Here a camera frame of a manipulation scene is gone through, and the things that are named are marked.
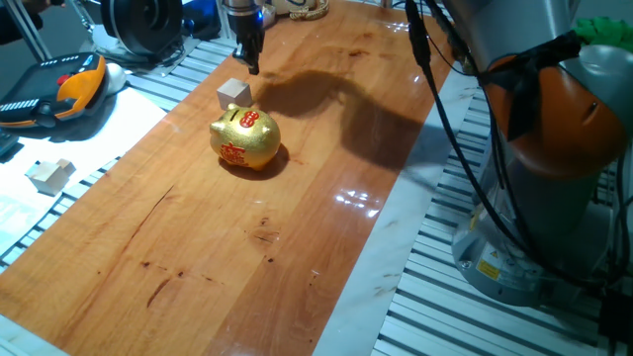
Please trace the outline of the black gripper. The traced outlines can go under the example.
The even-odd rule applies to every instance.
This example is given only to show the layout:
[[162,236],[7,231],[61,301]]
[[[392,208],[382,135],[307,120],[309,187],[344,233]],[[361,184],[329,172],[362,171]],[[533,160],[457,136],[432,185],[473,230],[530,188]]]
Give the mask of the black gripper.
[[248,67],[251,75],[258,75],[259,55],[263,49],[263,2],[260,0],[224,0],[230,29],[236,35],[237,47],[232,57]]

